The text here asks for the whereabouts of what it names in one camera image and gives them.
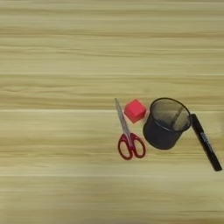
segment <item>red eraser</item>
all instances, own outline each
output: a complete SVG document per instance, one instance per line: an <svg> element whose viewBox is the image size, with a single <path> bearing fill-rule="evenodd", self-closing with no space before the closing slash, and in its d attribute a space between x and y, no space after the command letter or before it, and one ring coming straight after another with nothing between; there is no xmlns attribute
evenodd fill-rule
<svg viewBox="0 0 224 224"><path fill-rule="evenodd" d="M144 118L146 113L145 106L138 100L128 103L124 108L124 114L133 122Z"/></svg>

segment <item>pen holder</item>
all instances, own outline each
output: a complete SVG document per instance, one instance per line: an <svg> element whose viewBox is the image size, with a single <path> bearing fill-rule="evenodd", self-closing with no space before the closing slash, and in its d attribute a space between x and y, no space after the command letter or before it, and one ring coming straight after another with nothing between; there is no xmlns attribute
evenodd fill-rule
<svg viewBox="0 0 224 224"><path fill-rule="evenodd" d="M152 146L169 150L191 125L191 114L184 104L171 98L159 98L150 105L143 135Z"/></svg>

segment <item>wooden table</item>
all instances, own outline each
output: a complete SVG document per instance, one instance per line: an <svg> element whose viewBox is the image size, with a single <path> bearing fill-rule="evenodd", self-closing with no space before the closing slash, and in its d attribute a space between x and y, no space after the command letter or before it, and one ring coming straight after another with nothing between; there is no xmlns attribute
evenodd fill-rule
<svg viewBox="0 0 224 224"><path fill-rule="evenodd" d="M223 164L223 28L222 0L2 0L0 222L223 224L193 130L124 161L114 103L182 101Z"/></svg>

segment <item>scissors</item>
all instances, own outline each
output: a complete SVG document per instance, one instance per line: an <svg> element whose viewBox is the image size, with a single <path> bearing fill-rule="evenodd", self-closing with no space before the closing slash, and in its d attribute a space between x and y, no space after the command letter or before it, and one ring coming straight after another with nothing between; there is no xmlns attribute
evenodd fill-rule
<svg viewBox="0 0 224 224"><path fill-rule="evenodd" d="M118 141L118 151L120 153L120 155L122 156L122 158L126 159L126 160L131 160L133 158L133 154L135 155L136 158L143 158L145 156L146 153L146 149L144 146L144 142L142 141L142 139L138 136L136 136L133 133L130 133L128 124L126 123L124 116L123 116L123 111L122 108L120 106L120 103L117 99L115 99L115 106L116 106L116 110L120 119L120 122L122 124L122 130L123 130L123 134L121 135L119 141ZM138 154L137 152L137 147L135 146L135 141L138 141L142 146L143 146L143 153L142 154ZM122 150L121 150L121 143L125 143L128 151L129 151L129 155L126 156L123 154Z"/></svg>

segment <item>pen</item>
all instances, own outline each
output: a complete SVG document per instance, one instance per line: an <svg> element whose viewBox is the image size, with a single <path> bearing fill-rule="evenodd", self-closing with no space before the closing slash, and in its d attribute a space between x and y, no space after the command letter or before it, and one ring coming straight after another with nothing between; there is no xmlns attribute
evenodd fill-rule
<svg viewBox="0 0 224 224"><path fill-rule="evenodd" d="M198 117L195 114L192 114L192 127L197 135L201 145L203 146L203 149L210 160L210 163L212 164L213 168L218 172L221 171L221 164L218 160L218 158L215 156L213 148L211 144L207 140L207 136L205 135L205 132L200 124L200 121Z"/></svg>

